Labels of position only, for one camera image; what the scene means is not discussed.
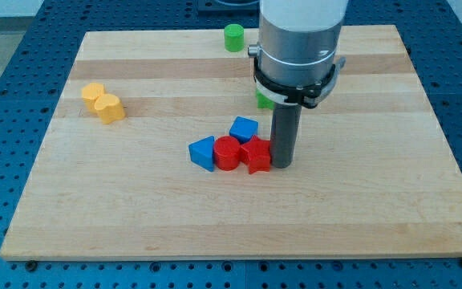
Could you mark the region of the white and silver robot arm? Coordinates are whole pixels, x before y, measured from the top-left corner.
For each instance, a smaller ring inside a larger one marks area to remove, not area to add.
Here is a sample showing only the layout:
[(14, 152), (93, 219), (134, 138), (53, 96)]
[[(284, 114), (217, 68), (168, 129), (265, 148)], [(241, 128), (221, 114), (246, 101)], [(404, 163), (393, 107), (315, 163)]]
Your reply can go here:
[(258, 70), (287, 87), (334, 86), (347, 0), (261, 0)]

